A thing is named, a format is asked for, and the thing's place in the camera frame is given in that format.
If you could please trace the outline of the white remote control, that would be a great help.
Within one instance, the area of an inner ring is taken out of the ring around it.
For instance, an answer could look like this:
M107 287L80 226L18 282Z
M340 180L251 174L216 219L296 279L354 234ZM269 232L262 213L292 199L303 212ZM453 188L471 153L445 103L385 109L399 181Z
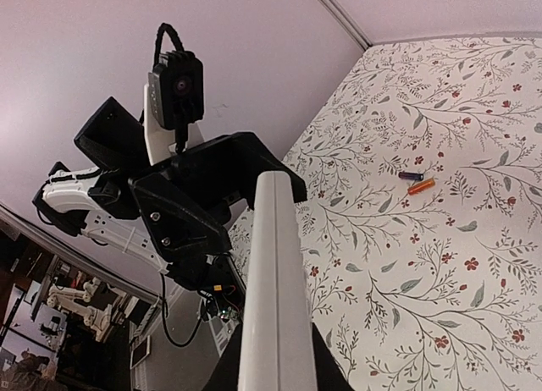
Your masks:
M246 283L240 390L315 390L307 278L290 176L262 173Z

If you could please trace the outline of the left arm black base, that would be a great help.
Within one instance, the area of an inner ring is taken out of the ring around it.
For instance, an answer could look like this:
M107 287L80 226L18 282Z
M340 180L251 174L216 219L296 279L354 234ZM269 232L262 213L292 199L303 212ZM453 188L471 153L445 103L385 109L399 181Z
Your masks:
M197 293L202 297L201 312L207 319L223 322L243 320L246 286L231 253L210 257L207 275Z

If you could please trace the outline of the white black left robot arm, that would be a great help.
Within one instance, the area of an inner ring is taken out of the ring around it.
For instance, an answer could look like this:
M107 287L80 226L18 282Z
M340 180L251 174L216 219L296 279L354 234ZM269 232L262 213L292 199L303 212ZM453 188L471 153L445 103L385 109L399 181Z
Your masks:
M222 135L150 164L143 126L109 98L75 144L92 168L57 162L33 200L52 225L143 260L183 289L243 302L228 261L230 208L254 203L260 174L285 171L255 134Z

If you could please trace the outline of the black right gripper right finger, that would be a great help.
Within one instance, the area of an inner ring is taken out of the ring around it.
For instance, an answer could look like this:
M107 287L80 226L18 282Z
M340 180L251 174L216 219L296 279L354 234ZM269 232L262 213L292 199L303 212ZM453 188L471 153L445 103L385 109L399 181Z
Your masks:
M349 383L324 342L317 326L312 324L312 345L316 367L318 391L347 391Z

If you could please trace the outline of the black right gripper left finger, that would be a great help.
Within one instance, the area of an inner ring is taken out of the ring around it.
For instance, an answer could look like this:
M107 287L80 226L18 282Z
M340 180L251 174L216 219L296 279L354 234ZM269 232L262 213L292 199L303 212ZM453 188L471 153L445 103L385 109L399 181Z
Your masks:
M241 327L236 327L203 391L236 391L241 360Z

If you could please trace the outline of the dark purple battery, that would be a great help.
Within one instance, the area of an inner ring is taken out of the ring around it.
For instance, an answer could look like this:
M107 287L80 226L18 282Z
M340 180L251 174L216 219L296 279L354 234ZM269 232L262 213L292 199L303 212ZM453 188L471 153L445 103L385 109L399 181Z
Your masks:
M399 172L398 177L404 180L411 181L423 181L424 175L422 173L410 173L410 172Z

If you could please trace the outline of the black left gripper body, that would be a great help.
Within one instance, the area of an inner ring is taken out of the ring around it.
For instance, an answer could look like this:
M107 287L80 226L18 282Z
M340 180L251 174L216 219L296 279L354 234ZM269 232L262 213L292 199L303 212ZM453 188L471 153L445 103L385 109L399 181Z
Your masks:
M222 135L164 160L129 179L131 194L167 277L184 289L229 285L225 269L208 264L232 244L230 206L254 206L257 179L268 171L288 175L296 203L307 199L304 180L252 132Z

